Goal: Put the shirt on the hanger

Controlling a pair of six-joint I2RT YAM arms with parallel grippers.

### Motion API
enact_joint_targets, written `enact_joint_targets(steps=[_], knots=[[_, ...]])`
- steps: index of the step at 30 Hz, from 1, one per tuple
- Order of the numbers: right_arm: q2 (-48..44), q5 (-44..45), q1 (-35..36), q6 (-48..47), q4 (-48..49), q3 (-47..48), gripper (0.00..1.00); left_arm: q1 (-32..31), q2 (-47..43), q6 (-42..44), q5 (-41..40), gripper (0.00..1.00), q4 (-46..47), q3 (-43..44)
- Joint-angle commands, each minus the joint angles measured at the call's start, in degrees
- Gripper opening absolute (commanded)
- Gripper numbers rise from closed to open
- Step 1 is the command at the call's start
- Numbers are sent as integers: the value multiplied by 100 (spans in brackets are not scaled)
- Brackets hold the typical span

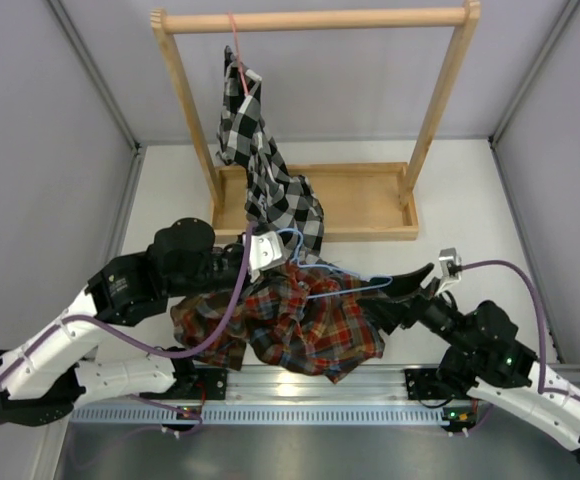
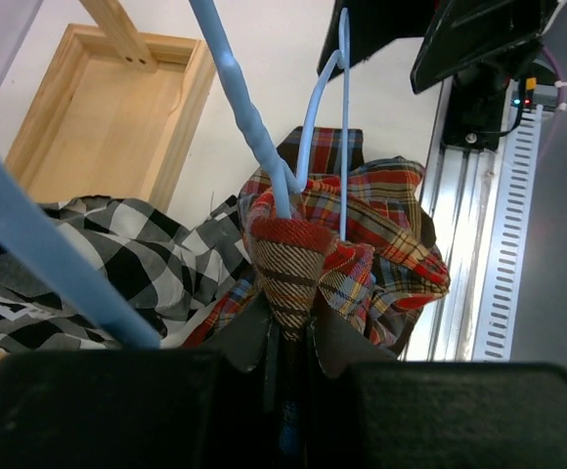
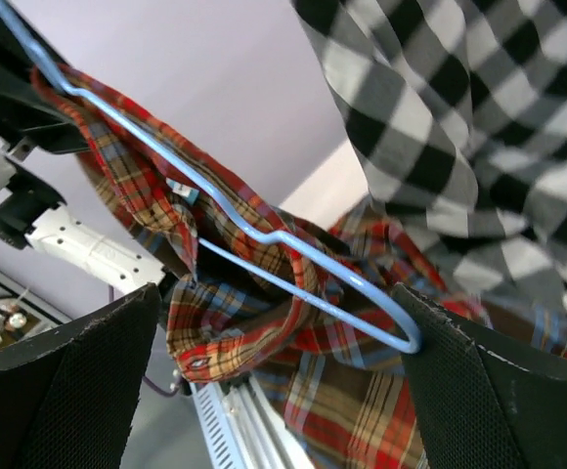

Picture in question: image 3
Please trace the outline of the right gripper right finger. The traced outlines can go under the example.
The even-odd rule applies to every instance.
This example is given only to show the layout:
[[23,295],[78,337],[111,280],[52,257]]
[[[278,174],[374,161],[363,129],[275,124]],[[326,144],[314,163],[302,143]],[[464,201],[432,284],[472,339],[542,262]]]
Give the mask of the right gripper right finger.
[[423,347],[402,362],[432,468],[567,468],[567,360],[397,285]]

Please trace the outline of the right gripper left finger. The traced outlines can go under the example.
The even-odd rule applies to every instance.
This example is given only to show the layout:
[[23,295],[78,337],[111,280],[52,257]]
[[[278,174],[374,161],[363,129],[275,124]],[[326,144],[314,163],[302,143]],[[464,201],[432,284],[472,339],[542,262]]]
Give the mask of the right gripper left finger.
[[117,468],[161,300],[148,284],[0,351],[0,468]]

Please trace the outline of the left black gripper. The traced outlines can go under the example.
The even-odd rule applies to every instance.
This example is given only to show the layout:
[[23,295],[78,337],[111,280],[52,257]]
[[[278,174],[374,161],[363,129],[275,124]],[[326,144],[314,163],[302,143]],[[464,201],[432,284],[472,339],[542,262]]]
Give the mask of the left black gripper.
[[87,143],[69,118],[47,104],[30,83],[32,61],[0,19],[0,137],[28,140],[55,154],[84,151]]

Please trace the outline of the blue wire hanger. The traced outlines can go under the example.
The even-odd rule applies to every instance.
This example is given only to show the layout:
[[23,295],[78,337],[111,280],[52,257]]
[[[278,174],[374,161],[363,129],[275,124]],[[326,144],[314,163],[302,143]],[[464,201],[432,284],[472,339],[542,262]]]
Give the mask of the blue wire hanger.
[[196,186],[200,187],[202,191],[206,192],[226,213],[233,224],[236,225],[245,235],[262,244],[282,243],[292,249],[292,251],[321,266],[334,277],[337,277],[341,281],[349,284],[373,302],[377,308],[382,310],[394,322],[396,322],[402,331],[405,332],[408,339],[403,340],[383,331],[365,320],[341,310],[340,308],[330,304],[328,301],[251,265],[249,262],[215,246],[205,239],[202,239],[199,242],[201,245],[293,294],[297,298],[321,309],[334,318],[350,324],[388,347],[392,347],[404,354],[415,354],[420,350],[421,333],[418,326],[410,315],[393,299],[347,267],[331,259],[320,250],[305,243],[303,240],[297,238],[294,234],[281,230],[262,233],[255,229],[243,219],[241,214],[237,212],[232,202],[230,202],[213,184],[208,182],[206,178],[202,177],[191,167],[185,157],[175,154],[169,146],[157,141],[150,132],[134,123],[131,119],[125,117],[124,114],[122,114],[114,106],[105,102],[95,93],[84,88],[76,88],[72,86],[60,71],[53,58],[51,58],[45,48],[32,36],[29,29],[22,22],[15,10],[8,2],[2,0],[0,0],[0,19],[11,31],[13,36],[16,37],[31,62],[38,66],[39,70],[58,91],[87,100],[107,117],[114,120],[118,126],[126,130],[149,149],[157,153],[172,167],[190,179]]

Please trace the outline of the red brown plaid shirt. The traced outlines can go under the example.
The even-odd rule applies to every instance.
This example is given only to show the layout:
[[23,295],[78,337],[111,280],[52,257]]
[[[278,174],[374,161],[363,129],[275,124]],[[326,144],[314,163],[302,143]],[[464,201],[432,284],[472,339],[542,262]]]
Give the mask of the red brown plaid shirt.
[[[281,211],[116,90],[70,67],[64,75],[185,157],[253,227],[297,235],[392,298],[403,284],[461,318],[567,360],[567,316],[453,292],[397,222],[364,204],[329,230]],[[432,468],[403,356],[199,242],[210,240],[393,333],[391,318],[289,247],[251,239],[208,194],[188,202],[174,192],[172,184],[184,176],[87,100],[59,94],[38,70],[30,81],[87,142],[78,160],[105,206],[176,275],[165,321],[167,349],[188,380],[208,384],[251,373],[318,468]]]

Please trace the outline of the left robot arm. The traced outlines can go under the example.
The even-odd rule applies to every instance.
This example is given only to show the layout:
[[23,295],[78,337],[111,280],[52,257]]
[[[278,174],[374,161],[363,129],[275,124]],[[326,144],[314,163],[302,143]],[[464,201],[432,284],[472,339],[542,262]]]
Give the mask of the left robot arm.
[[31,86],[38,69],[57,91],[66,88],[63,58],[7,1],[0,1],[0,239],[63,259],[130,293],[173,278],[157,260],[95,232],[73,217],[62,196],[21,165],[34,149],[67,154],[85,149],[74,123],[45,104]]

